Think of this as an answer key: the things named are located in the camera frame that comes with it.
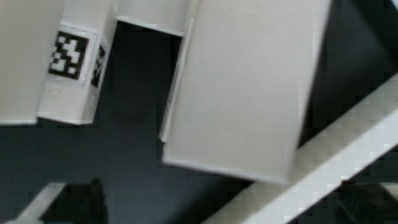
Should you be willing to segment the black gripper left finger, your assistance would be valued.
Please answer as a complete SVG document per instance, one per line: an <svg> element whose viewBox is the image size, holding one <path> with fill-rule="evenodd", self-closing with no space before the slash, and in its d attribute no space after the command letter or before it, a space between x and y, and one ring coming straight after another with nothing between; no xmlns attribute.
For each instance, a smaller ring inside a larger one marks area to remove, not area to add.
<svg viewBox="0 0 398 224"><path fill-rule="evenodd" d="M110 224L101 181L49 183L7 224Z"/></svg>

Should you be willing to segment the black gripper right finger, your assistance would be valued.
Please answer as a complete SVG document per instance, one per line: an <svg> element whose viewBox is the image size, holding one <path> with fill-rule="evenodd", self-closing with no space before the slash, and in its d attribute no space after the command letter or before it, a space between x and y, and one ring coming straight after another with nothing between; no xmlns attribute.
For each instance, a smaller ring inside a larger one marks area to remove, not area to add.
<svg viewBox="0 0 398 224"><path fill-rule="evenodd" d="M337 224L398 224L398 183L344 182L337 205Z"/></svg>

